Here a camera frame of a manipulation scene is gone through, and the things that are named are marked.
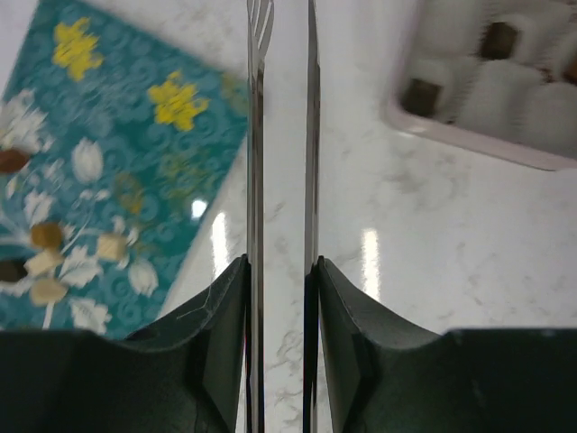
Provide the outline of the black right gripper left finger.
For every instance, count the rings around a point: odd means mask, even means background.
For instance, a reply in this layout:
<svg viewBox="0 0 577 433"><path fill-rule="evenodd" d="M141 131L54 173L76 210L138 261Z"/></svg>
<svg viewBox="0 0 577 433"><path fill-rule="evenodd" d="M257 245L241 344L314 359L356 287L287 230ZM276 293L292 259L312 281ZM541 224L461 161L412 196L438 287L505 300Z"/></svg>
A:
<svg viewBox="0 0 577 433"><path fill-rule="evenodd" d="M248 261L123 340L86 330L1 335L4 432L232 432Z"/></svg>

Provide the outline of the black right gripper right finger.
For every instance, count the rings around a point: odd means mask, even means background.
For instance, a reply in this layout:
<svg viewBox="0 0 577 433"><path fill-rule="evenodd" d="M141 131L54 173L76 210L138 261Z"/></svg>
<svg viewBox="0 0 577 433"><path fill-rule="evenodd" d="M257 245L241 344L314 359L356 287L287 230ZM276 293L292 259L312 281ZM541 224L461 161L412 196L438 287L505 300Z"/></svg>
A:
<svg viewBox="0 0 577 433"><path fill-rule="evenodd" d="M336 432L573 432L572 328L437 334L318 262L325 374Z"/></svg>

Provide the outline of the white chocolate cube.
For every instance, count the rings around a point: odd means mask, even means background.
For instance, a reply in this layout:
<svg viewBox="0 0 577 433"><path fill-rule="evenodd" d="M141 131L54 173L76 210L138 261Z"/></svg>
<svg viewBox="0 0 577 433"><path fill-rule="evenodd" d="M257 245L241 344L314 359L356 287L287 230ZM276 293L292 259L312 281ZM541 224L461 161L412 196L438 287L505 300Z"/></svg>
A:
<svg viewBox="0 0 577 433"><path fill-rule="evenodd" d="M120 262L125 254L126 238L118 234L101 234L96 242L96 255L103 260Z"/></svg>

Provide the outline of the caramel chocolate piece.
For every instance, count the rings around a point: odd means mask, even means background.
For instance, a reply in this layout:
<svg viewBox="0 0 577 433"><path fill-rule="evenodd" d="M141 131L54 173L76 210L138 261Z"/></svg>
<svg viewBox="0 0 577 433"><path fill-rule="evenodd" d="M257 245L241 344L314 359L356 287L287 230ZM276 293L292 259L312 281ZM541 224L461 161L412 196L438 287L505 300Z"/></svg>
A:
<svg viewBox="0 0 577 433"><path fill-rule="evenodd" d="M58 223L42 222L31 228L31 242L43 249L59 249L63 234Z"/></svg>

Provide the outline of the dark chocolate square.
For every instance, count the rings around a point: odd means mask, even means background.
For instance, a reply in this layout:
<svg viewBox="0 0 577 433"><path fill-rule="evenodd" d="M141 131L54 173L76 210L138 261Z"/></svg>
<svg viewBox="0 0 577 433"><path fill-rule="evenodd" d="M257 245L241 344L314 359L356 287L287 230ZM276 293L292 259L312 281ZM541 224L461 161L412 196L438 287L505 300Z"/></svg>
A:
<svg viewBox="0 0 577 433"><path fill-rule="evenodd" d="M412 78L401 98L402 108L413 115L431 117L443 87L435 83Z"/></svg>

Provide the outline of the brown chocolate piece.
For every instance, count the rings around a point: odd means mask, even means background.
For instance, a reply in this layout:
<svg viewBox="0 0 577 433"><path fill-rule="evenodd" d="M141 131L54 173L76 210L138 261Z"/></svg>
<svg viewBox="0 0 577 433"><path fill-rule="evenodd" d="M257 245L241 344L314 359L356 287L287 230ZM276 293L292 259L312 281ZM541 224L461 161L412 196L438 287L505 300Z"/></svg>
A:
<svg viewBox="0 0 577 433"><path fill-rule="evenodd" d="M17 149L0 151L0 173L12 174L20 171L30 160L30 155Z"/></svg>

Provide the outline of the dark chocolate cube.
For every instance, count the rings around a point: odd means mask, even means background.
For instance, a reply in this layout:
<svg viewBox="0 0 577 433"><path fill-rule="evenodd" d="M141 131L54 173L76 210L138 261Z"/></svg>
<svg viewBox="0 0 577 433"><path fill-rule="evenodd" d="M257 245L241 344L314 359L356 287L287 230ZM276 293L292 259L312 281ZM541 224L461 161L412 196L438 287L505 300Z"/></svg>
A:
<svg viewBox="0 0 577 433"><path fill-rule="evenodd" d="M492 23L480 46L480 56L486 60L510 57L517 41L518 30L506 22Z"/></svg>

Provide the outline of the metal tongs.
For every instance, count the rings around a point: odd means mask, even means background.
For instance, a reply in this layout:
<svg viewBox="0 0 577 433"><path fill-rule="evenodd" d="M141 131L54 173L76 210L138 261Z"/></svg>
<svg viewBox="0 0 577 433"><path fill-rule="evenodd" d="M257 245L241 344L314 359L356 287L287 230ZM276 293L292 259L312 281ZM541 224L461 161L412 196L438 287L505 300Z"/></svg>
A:
<svg viewBox="0 0 577 433"><path fill-rule="evenodd" d="M248 1L249 133L247 140L247 254L250 265L246 337L247 430L265 431L263 289L263 109L265 57L270 46L275 4Z"/></svg>

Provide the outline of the brown chocolate cube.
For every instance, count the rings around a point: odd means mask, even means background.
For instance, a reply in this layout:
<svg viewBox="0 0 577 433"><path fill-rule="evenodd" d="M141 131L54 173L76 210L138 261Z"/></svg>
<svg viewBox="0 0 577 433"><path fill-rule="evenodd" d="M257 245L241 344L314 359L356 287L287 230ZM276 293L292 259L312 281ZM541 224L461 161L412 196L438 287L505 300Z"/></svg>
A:
<svg viewBox="0 0 577 433"><path fill-rule="evenodd" d="M563 79L577 85L577 58L572 59L563 72Z"/></svg>

